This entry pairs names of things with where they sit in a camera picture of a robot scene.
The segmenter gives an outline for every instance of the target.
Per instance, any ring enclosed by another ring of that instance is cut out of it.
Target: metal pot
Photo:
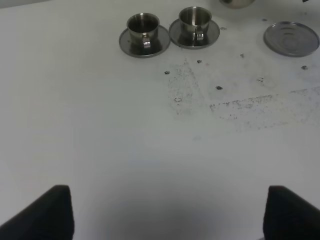
[[[231,9],[242,9],[250,4],[252,4],[255,0],[220,0],[220,2]]]

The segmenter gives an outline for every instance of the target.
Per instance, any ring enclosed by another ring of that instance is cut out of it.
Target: stain
[[[183,57],[181,64],[170,64],[168,70],[171,70],[167,80],[172,113],[179,117],[197,113],[205,106],[205,98],[189,61]]]
[[[211,104],[210,109],[215,118],[231,121],[236,132],[293,123],[320,126],[320,87]]]

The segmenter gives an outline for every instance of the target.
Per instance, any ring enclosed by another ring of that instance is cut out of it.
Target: stainless steel saucer
[[[210,20],[208,31],[204,35],[203,40],[194,41],[192,39],[183,37],[181,33],[180,20],[177,19],[171,24],[169,33],[172,42],[178,47],[184,49],[204,49],[217,41],[220,35],[220,28],[218,24],[216,24],[213,20]]]
[[[137,48],[131,43],[129,30],[125,29],[119,37],[119,45],[124,53],[135,58],[151,58],[163,53],[170,45],[170,35],[167,29],[159,26],[157,42],[152,44],[150,48]]]
[[[274,52],[288,57],[304,57],[318,49],[315,31],[301,23],[282,21],[268,27],[263,40]]]

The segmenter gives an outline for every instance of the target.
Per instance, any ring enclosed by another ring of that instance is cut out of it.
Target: metal cup
[[[194,42],[204,39],[208,32],[211,12],[199,6],[191,6],[179,13],[181,33]]]
[[[250,4],[252,4],[255,0],[220,0],[220,2],[231,9],[242,9]]]
[[[158,40],[159,25],[159,18],[151,13],[133,15],[126,22],[131,43],[138,48],[150,49]]]

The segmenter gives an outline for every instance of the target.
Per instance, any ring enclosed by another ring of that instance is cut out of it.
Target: saucer
[[[268,27],[263,40],[274,52],[288,57],[304,57],[318,49],[320,40],[311,28],[297,22],[282,21]]]
[[[177,19],[171,24],[169,33],[172,42],[180,48],[204,49],[214,44],[220,35],[220,28],[218,24],[216,24],[213,20],[210,20],[208,32],[204,35],[203,40],[193,41],[192,39],[186,39],[181,34],[179,21],[180,20]]]
[[[135,58],[151,58],[163,53],[170,45],[170,35],[167,29],[159,26],[157,42],[151,44],[151,48],[139,48],[131,43],[130,33],[125,29],[119,37],[119,45],[122,51]]]

